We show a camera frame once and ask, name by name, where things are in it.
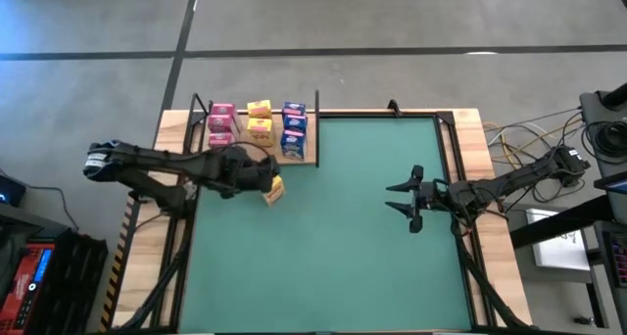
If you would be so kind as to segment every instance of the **yellow and black striped tape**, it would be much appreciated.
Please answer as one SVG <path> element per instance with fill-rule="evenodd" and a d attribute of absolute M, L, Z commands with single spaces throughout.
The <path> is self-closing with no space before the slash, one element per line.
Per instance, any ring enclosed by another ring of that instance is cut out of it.
<path fill-rule="evenodd" d="M 120 295 L 121 281 L 124 278 L 124 270 L 126 261 L 130 252 L 130 245 L 133 239 L 133 232 L 137 222 L 140 204 L 128 198 L 126 201 L 126 209 L 124 210 L 124 218 L 121 222 L 120 239 L 116 247 L 114 255 L 114 264 L 111 267 L 111 276 L 109 276 L 109 284 L 107 285 L 107 295 L 105 297 L 105 306 L 100 317 L 99 331 L 104 332 L 111 328 L 114 320 L 114 312 L 118 304 Z"/>

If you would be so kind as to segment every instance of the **yellow cable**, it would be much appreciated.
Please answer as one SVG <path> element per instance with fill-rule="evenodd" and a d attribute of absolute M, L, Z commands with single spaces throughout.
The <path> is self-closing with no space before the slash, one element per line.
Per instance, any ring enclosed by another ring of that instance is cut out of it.
<path fill-rule="evenodd" d="M 505 157 L 509 161 L 509 164 L 511 165 L 511 167 L 513 169 L 517 169 L 518 167 L 516 167 L 516 164 L 511 159 L 512 153 L 506 145 L 506 134 L 503 131 L 501 131 L 501 127 L 498 124 L 494 122 L 490 122 L 490 121 L 483 122 L 483 124 L 489 124 L 499 131 L 499 137 L 501 141 L 501 147 L 503 148 L 503 153 L 505 154 Z"/>

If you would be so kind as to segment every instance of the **wooden board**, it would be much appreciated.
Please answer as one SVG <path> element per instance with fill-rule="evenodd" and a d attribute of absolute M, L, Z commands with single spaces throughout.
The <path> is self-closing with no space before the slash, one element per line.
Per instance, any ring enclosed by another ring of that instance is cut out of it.
<path fill-rule="evenodd" d="M 382 110 L 332 110 L 333 112 L 380 113 Z M 494 177 L 492 162 L 483 133 L 481 118 L 476 109 L 438 109 L 404 110 L 406 113 L 433 113 L 452 111 L 455 115 L 458 143 L 461 149 L 466 179 Z M 180 152 L 182 147 L 188 111 L 165 111 L 157 136 L 157 149 Z M 451 143 L 445 135 L 447 161 L 452 177 L 457 177 L 455 161 L 452 157 Z M 142 207 L 139 220 L 153 215 L 154 208 Z M 123 324 L 145 300 L 157 282 L 161 254 L 166 240 L 166 223 L 149 224 L 142 227 L 133 239 L 126 273 L 122 282 L 121 295 L 114 314 L 113 325 Z M 506 304 L 521 320 L 531 324 L 531 315 L 522 288 L 522 281 L 514 255 L 507 223 L 501 217 L 485 214 L 477 221 L 477 231 L 481 240 L 481 249 L 487 268 L 488 279 L 499 292 Z M 485 319 L 482 312 L 481 294 L 476 283 L 471 283 L 472 295 L 476 305 L 479 323 Z M 170 293 L 166 297 L 165 309 L 169 309 Z M 162 312 L 162 324 L 166 324 L 169 314 Z"/>
<path fill-rule="evenodd" d="M 247 115 L 240 115 L 239 119 L 242 122 L 244 131 L 240 136 L 240 141 L 251 142 L 255 141 L 248 133 L 246 125 L 248 123 Z M 283 119 L 281 115 L 272 115 L 272 126 L 274 127 L 274 146 L 265 148 L 271 155 L 276 157 L 276 160 L 282 165 L 311 165 L 315 164 L 315 141 L 317 140 L 315 133 L 315 114 L 307 113 L 307 150 L 305 152 L 305 159 L 303 161 L 286 158 L 281 152 L 281 135 L 283 135 Z M 265 154 L 258 148 L 245 146 L 246 152 L 254 160 L 261 160 Z"/>

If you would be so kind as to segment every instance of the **wooden table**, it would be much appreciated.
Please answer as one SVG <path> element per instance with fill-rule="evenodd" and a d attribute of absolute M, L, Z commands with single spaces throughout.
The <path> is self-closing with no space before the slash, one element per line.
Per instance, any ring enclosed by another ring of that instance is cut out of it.
<path fill-rule="evenodd" d="M 381 110 L 360 110 L 364 112 Z M 434 112 L 438 110 L 404 110 L 404 112 Z M 455 116 L 458 143 L 461 150 L 466 179 L 494 177 L 490 154 L 486 144 L 479 112 L 476 109 L 446 109 Z M 155 149 L 182 151 L 182 142 L 188 120 L 188 111 L 165 111 L 163 113 Z M 445 140 L 447 161 L 451 168 L 451 176 L 457 177 L 455 159 L 452 155 L 450 142 Z M 155 173 L 154 177 L 165 184 L 174 184 L 176 177 L 171 174 Z M 133 235 L 129 233 L 132 216 L 137 213 L 137 222 L 141 223 L 156 215 L 158 209 L 154 204 L 141 207 L 131 200 L 127 202 L 126 212 L 122 221 L 122 230 L 114 267 L 110 276 L 110 284 L 105 301 L 105 309 L 101 318 L 101 330 L 109 325 L 124 324 L 146 299 L 155 286 L 160 272 L 162 254 L 166 243 L 168 217 L 159 217 Z M 179 233 L 175 239 L 175 248 L 180 243 L 185 221 L 179 221 Z M 492 285 L 499 292 L 506 304 L 524 322 L 531 324 L 531 315 L 527 306 L 522 281 L 514 255 L 506 221 L 499 216 L 485 214 L 477 221 L 477 231 L 486 265 L 487 275 Z M 167 324 L 171 306 L 171 294 L 174 281 L 166 292 L 161 323 Z M 480 324 L 485 323 L 481 293 L 476 283 L 472 282 L 472 293 L 477 318 Z"/>

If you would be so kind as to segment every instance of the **yellow box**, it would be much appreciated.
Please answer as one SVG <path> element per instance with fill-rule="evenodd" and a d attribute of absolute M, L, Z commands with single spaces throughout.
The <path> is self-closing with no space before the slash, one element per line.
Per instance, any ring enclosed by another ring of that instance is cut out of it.
<path fill-rule="evenodd" d="M 272 119 L 272 106 L 269 100 L 248 103 L 248 117 L 251 119 Z"/>
<path fill-rule="evenodd" d="M 264 193 L 265 202 L 272 206 L 279 198 L 285 193 L 285 186 L 283 185 L 283 179 L 280 176 L 276 176 L 272 180 L 272 190 L 268 193 Z"/>
<path fill-rule="evenodd" d="M 274 145 L 276 135 L 274 135 L 272 120 L 248 119 L 246 129 L 251 134 L 251 137 L 253 137 L 255 144 L 265 147 Z"/>

